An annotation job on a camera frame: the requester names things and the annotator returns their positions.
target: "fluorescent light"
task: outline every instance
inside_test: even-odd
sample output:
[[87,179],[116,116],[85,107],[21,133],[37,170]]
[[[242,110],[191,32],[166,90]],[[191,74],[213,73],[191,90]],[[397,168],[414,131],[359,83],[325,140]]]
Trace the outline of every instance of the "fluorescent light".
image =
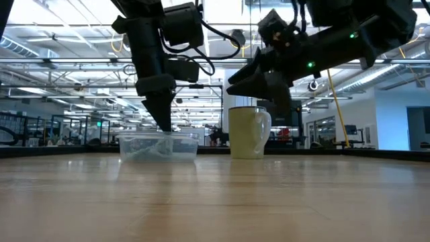
[[126,98],[126,99],[144,99],[145,97],[139,97],[139,96],[135,95],[135,96],[122,96],[122,98]]
[[36,95],[12,95],[12,96],[7,96],[8,98],[20,98],[20,99],[33,99],[33,98],[43,98],[41,96],[36,96]]
[[[375,60],[375,63],[383,63],[383,62],[384,62],[384,60],[382,60],[382,59]],[[355,60],[349,61],[348,63],[349,64],[358,64],[358,63],[360,63],[360,60],[355,59]]]
[[69,98],[69,99],[79,99],[79,96],[48,96],[47,98]]
[[58,103],[60,103],[60,104],[65,104],[65,105],[69,105],[70,103],[68,103],[68,102],[65,102],[65,101],[62,101],[62,100],[60,100],[60,99],[56,99],[56,98],[53,98],[52,100],[54,100],[54,101],[56,101],[56,102],[58,102]]
[[52,58],[52,63],[110,63],[108,58]]
[[107,82],[106,84],[119,84],[119,83],[121,83],[121,81],[110,81],[110,82]]
[[291,97],[292,100],[308,100],[310,97]]
[[75,104],[75,106],[80,107],[80,108],[84,108],[84,109],[93,109],[95,107],[91,106],[91,105],[87,105],[87,104]]
[[430,60],[420,60],[420,59],[404,59],[404,60],[392,60],[392,64],[430,64]]
[[178,109],[201,109],[201,110],[213,110],[213,109],[222,109],[221,107],[171,107],[172,110]]
[[[334,100],[334,97],[318,97],[318,99],[321,100]],[[350,97],[338,97],[338,100],[348,100],[348,99],[352,99]]]
[[131,63],[132,59],[131,58],[118,58],[117,61],[121,62],[121,63]]
[[22,91],[28,91],[30,93],[35,93],[35,94],[47,94],[47,91],[44,91],[40,88],[33,88],[33,87],[19,87],[19,90]]
[[112,96],[85,96],[83,98],[87,98],[87,99],[105,99],[105,98],[112,98]]
[[352,87],[354,85],[357,85],[357,84],[362,85],[364,83],[367,83],[367,82],[375,79],[376,77],[379,77],[380,75],[382,75],[382,74],[386,73],[387,71],[390,71],[390,70],[392,70],[392,69],[394,69],[394,68],[396,68],[398,66],[399,66],[399,64],[395,64],[395,65],[390,65],[389,67],[381,68],[379,71],[377,71],[377,72],[375,72],[373,74],[370,74],[367,77],[364,77],[364,78],[362,78],[362,79],[360,79],[358,81],[354,81],[352,84],[349,84],[349,85],[347,85],[345,87],[342,87],[342,88],[338,89],[337,91],[343,91],[343,90],[348,89],[348,88],[350,88],[350,87]]
[[52,40],[52,38],[34,38],[31,40],[27,40],[27,42],[43,42],[43,41],[49,41]]
[[120,105],[122,105],[124,107],[128,106],[128,102],[124,101],[124,99],[122,99],[122,98],[116,98],[114,100],[114,102],[116,102],[117,104],[120,104]]

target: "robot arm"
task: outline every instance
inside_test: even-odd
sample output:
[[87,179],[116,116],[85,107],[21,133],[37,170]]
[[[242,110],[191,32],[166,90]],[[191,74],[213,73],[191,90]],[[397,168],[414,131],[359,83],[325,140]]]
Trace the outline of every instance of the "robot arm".
[[[111,1],[126,16],[126,18],[118,16],[112,28],[119,34],[127,35],[132,62],[138,76],[137,94],[140,97],[145,96],[146,99],[142,103],[161,130],[170,132],[171,102],[176,95],[175,81],[190,83],[198,81],[201,66],[195,61],[197,58],[207,60],[213,67],[211,57],[205,56],[198,50],[198,47],[203,45],[202,25],[235,42],[238,48],[231,56],[235,56],[240,51],[240,44],[234,38],[204,23],[201,5],[184,3],[164,9],[161,0]],[[179,44],[188,44],[188,46],[175,50],[168,47],[165,42],[170,46]],[[165,53],[163,47],[173,54]],[[179,54],[190,49],[194,49],[201,56],[189,57]]]
[[[111,0],[126,16],[118,17],[112,27],[126,34],[138,81],[136,90],[146,109],[163,131],[171,131],[171,101],[175,97],[175,80],[195,83],[199,64],[207,60],[235,56],[239,42],[216,31],[202,21],[201,6],[185,3],[163,9],[161,0]],[[259,24],[266,47],[257,49],[254,59],[228,81],[231,95],[243,95],[275,102],[278,111],[290,113],[290,90],[293,81],[359,59],[362,69],[371,67],[377,56],[406,44],[413,36],[417,15],[412,0],[291,0],[294,19],[287,24],[272,10]],[[308,36],[304,6],[312,23],[325,27]],[[298,15],[302,27],[297,27]],[[203,45],[202,25],[230,39],[238,46],[225,58],[204,56],[197,47]],[[188,44],[181,50],[171,46]],[[174,54],[167,54],[163,47]],[[194,49],[201,56],[177,55]]]
[[252,63],[228,81],[231,95],[274,101],[279,112],[290,113],[293,81],[359,59],[362,69],[412,37],[417,20],[411,0],[299,0],[302,19],[308,6],[312,23],[327,29],[307,36],[295,18],[287,24],[273,9],[260,23],[266,48],[257,49]]

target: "clear plastic container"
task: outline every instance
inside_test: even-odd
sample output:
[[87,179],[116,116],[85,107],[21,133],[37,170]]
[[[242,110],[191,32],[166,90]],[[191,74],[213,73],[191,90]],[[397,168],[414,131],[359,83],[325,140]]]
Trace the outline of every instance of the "clear plastic container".
[[197,156],[198,134],[129,132],[118,136],[123,162],[184,162]]

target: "mug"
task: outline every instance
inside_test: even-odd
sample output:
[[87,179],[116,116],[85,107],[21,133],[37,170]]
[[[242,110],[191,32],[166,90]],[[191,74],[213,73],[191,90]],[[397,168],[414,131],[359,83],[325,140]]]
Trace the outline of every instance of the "mug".
[[233,159],[262,159],[270,136],[271,116],[262,107],[228,110],[230,151]]

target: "wooden surface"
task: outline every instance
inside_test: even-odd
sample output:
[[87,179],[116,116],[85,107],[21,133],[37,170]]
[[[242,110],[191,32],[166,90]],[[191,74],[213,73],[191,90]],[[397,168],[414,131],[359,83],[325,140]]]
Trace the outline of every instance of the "wooden surface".
[[430,241],[425,163],[118,159],[0,160],[0,241]]

